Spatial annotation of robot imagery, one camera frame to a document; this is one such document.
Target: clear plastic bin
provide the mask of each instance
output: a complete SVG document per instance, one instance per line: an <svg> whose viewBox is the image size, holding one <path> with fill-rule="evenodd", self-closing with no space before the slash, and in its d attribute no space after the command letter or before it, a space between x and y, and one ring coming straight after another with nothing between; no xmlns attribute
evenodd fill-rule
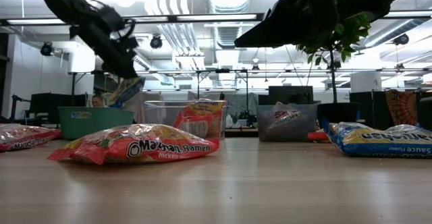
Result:
<svg viewBox="0 0 432 224"><path fill-rule="evenodd" d="M256 112L262 142L307 142L317 131L317 105L261 105Z"/></svg>
<svg viewBox="0 0 432 224"><path fill-rule="evenodd" d="M174 126L179 113L184 114L184 108L189 103L199 101L145 101L144 102L144 122L158 123L163 125ZM208 101L214 103L224 103L221 118L220 138L225 138L225 120L229 103L226 101Z"/></svg>

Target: maruchan logo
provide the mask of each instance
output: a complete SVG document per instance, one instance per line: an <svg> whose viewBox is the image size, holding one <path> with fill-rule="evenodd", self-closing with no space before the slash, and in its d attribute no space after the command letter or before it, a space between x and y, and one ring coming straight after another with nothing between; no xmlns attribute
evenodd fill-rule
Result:
<svg viewBox="0 0 432 224"><path fill-rule="evenodd" d="M143 152L159 150L161 152L182 153L178 145L165 144L160 140L140 140L131 142L128 146L127 157L139 157Z"/></svg>
<svg viewBox="0 0 432 224"><path fill-rule="evenodd" d="M381 134L381 133L370 133L361 134L361 138L365 140L387 140L394 142L397 140L412 140L412 141L432 141L432 137L424 134Z"/></svg>

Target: plant stem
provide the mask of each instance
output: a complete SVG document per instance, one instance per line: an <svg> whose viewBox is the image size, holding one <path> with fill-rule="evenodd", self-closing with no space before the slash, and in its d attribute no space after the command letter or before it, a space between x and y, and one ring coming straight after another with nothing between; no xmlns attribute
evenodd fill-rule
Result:
<svg viewBox="0 0 432 224"><path fill-rule="evenodd" d="M330 70L331 70L331 87L333 88L333 103L338 103L338 93L336 91L336 77L335 77L335 57L333 49L330 50Z"/></svg>

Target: plastic container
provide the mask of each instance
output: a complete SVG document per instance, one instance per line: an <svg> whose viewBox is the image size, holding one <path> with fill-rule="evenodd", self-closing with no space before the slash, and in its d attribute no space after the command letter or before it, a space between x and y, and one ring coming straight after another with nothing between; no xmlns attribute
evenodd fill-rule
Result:
<svg viewBox="0 0 432 224"><path fill-rule="evenodd" d="M174 126L178 113L184 112L184 108L189 103L197 101L145 101L144 102L144 122L159 123ZM221 118L221 139L225 138L225 121L229 103L226 101L208 101L214 103L224 103Z"/></svg>
<svg viewBox="0 0 432 224"><path fill-rule="evenodd" d="M59 107L61 135L65 140L75 140L101 130L130 125L134 113L104 107Z"/></svg>
<svg viewBox="0 0 432 224"><path fill-rule="evenodd" d="M317 105L261 105L256 112L263 142L308 142L317 130Z"/></svg>

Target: ceiling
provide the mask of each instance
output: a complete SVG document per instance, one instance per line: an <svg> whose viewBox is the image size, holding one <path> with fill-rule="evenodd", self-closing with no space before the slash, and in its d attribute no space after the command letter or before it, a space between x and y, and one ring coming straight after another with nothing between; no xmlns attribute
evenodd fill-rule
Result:
<svg viewBox="0 0 432 224"><path fill-rule="evenodd" d="M143 16L148 15L143 0L135 0L135 4L130 7L120 7L113 0L101 0L114 6L114 8L124 16ZM273 7L277 0L251 0L250 12L266 12ZM431 0L397 0L392 4L392 10L412 10L422 9L422 5ZM188 8L191 13L202 14L209 13L209 5L207 0L188 0ZM52 17L53 14L47 8L43 0L0 0L0 18L46 18ZM378 20L372 24L370 35L384 29L395 20ZM215 59L215 43L211 28L205 28L204 24L193 24L194 33L198 41L198 45L203 52L206 67L215 67L217 62ZM9 28L3 32L20 33L20 28ZM169 46L166 40L163 41L161 49L151 49L149 43L152 34L159 34L160 31L157 25L138 25L135 29L137 37L140 38L140 52L151 61L152 65L157 65L159 69L174 69L172 68L173 49ZM68 41L68 27L66 26L28 26L24 29L24 35L28 40L33 42L43 42L46 40ZM397 61L410 61L419 55L427 55L432 53L432 22L426 22L423 25L407 32L410 37L410 43L405 46L399 46L396 53L394 45L380 45L373 49L362 51L364 55L357 55L343 65L343 68L394 68ZM237 67L245 67L250 69L253 64L258 64L261 69L288 69L293 65L298 69L309 69L310 66L306 62L306 57L295 50L295 47L288 45L274 50L269 49L244 49L240 51L240 58ZM410 67L428 67L432 66L432 57L420 59L417 63L409 65ZM349 78L348 75L340 75L341 78ZM410 74L406 80L413 80L421 74Z"/></svg>

